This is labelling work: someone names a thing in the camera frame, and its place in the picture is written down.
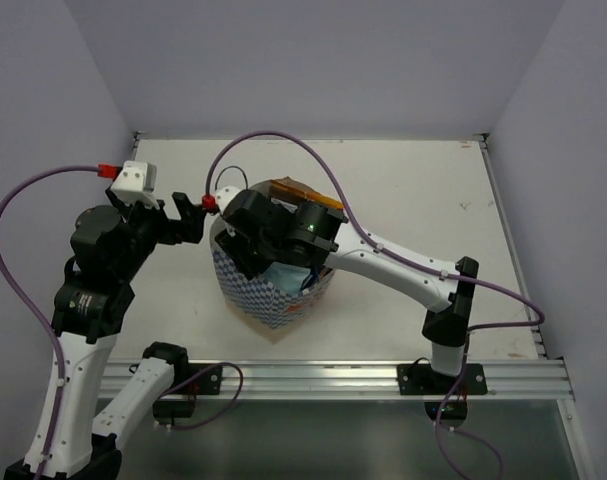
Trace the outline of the blue checkered paper bag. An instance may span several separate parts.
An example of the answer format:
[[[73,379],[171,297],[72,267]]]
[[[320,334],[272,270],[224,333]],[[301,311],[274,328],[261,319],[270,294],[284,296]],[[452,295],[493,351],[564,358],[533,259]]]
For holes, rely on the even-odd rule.
[[[334,270],[327,265],[327,261],[329,254],[335,251],[338,229],[347,217],[343,210],[315,202],[292,205],[272,198],[268,192],[268,181],[244,189],[259,191],[273,203],[293,213],[294,219],[290,221],[285,236],[286,245],[297,252],[297,257],[303,260],[303,268],[311,270],[311,276],[296,294],[275,288],[262,274],[246,279],[214,240],[214,236],[223,228],[219,214],[210,230],[215,274],[225,300],[244,315],[248,324],[260,329],[264,336],[270,332],[278,336],[309,316],[328,290]]]

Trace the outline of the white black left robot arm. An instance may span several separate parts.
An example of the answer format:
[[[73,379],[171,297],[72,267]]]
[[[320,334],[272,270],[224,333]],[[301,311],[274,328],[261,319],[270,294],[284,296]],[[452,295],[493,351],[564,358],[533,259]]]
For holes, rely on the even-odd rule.
[[[114,479],[134,430],[166,390],[184,390],[191,379],[185,348],[155,342],[134,374],[102,410],[96,409],[108,359],[135,294],[131,282],[159,244],[197,244],[206,212],[184,193],[172,199],[180,217],[162,207],[109,204],[79,215],[72,257],[54,297],[47,327],[56,342],[39,426],[25,457],[7,479]]]

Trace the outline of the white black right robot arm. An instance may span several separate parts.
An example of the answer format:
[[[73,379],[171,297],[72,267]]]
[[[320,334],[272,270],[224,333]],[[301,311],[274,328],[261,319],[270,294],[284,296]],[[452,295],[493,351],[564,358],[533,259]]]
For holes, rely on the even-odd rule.
[[[304,201],[294,210],[252,189],[226,186],[214,195],[224,223],[218,245],[248,278],[273,263],[360,275],[398,291],[425,310],[431,343],[428,379],[451,392],[464,380],[464,350],[479,264],[417,254],[366,232],[342,210]]]

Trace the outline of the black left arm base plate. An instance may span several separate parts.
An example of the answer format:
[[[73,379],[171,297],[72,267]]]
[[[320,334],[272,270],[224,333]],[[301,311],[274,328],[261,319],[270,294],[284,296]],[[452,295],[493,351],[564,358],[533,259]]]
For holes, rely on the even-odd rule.
[[[222,377],[223,367],[216,366],[189,385],[157,400],[152,407],[154,419],[162,423],[174,423],[178,419],[191,417],[200,397],[220,393]]]

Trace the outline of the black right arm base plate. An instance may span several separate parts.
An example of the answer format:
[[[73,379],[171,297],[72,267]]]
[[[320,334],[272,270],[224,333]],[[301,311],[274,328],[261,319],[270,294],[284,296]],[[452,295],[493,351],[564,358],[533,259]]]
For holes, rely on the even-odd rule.
[[[477,363],[466,365],[463,379],[444,406],[441,402],[454,385],[455,377],[434,372],[424,358],[411,364],[397,365],[396,375],[400,395],[435,397],[435,400],[424,401],[425,413],[432,421],[441,413],[441,421],[453,426],[460,426],[467,419],[471,396],[484,396],[489,392],[483,366]]]

